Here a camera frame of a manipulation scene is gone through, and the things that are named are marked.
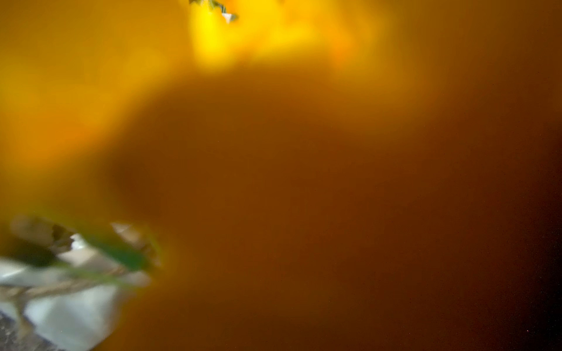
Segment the sunflower pot top second-left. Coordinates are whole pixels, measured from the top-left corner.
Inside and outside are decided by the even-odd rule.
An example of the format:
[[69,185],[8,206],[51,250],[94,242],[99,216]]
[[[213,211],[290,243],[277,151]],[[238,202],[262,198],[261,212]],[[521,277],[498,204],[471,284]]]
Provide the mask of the sunflower pot top second-left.
[[101,350],[548,350],[560,1],[1,3],[1,216],[149,228]]

